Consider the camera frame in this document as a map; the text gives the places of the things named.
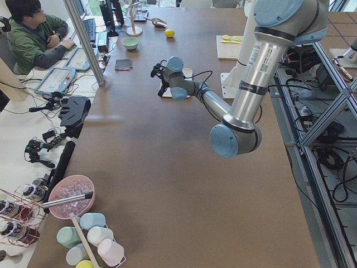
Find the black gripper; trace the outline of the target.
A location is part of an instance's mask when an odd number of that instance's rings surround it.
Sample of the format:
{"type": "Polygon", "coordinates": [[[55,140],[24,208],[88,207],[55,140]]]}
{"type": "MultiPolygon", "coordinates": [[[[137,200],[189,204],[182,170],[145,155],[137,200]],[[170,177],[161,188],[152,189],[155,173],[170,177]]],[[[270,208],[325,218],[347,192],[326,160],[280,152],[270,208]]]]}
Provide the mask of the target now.
{"type": "Polygon", "coordinates": [[[160,87],[160,89],[166,90],[168,88],[168,82],[166,82],[164,79],[164,72],[165,72],[166,67],[162,65],[163,62],[167,62],[167,60],[163,59],[159,63],[157,63],[153,67],[153,69],[150,73],[150,76],[151,76],[151,78],[154,78],[155,76],[160,78],[160,80],[162,82],[162,86],[160,87]]]}

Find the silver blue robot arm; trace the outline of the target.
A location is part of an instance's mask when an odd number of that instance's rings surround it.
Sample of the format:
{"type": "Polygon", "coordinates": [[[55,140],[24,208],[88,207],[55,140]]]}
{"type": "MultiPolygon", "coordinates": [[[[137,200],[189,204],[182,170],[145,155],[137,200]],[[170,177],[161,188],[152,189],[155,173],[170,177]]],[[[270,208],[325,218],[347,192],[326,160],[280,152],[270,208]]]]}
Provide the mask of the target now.
{"type": "Polygon", "coordinates": [[[221,157],[254,151],[262,135],[254,118],[269,82],[288,48],[320,41],[326,36],[328,1],[256,1],[250,18],[256,22],[255,43],[232,105],[228,105],[206,82],[186,80],[184,62],[172,56],[166,66],[156,64],[151,77],[160,78],[158,95],[170,89],[174,100],[195,96],[220,123],[210,131],[210,143],[221,157]]]}

